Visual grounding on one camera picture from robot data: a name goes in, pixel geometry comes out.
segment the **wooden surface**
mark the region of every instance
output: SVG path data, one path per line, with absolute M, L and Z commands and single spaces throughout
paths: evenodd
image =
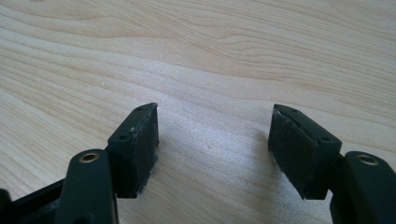
M 137 106 L 159 161 L 121 223 L 331 223 L 267 151 L 274 103 L 396 168 L 396 3 L 2 0 L 0 188 L 65 176 Z

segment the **light wood tabletop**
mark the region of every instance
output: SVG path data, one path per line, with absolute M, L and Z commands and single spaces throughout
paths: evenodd
M 159 160 L 120 223 L 332 223 L 268 152 L 274 104 L 396 169 L 396 2 L 2 0 L 0 188 L 65 177 L 158 103 Z

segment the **wooden table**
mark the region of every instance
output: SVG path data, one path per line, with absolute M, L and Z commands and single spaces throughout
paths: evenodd
M 296 107 L 396 168 L 396 4 L 380 0 L 0 3 L 0 188 L 65 176 L 137 106 L 159 104 L 159 161 L 120 223 L 331 223 L 267 150 Z

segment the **wood grain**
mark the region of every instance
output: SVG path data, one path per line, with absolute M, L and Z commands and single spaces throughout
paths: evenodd
M 396 3 L 0 2 L 0 188 L 13 199 L 159 104 L 160 160 L 121 223 L 331 223 L 267 152 L 274 103 L 396 169 Z

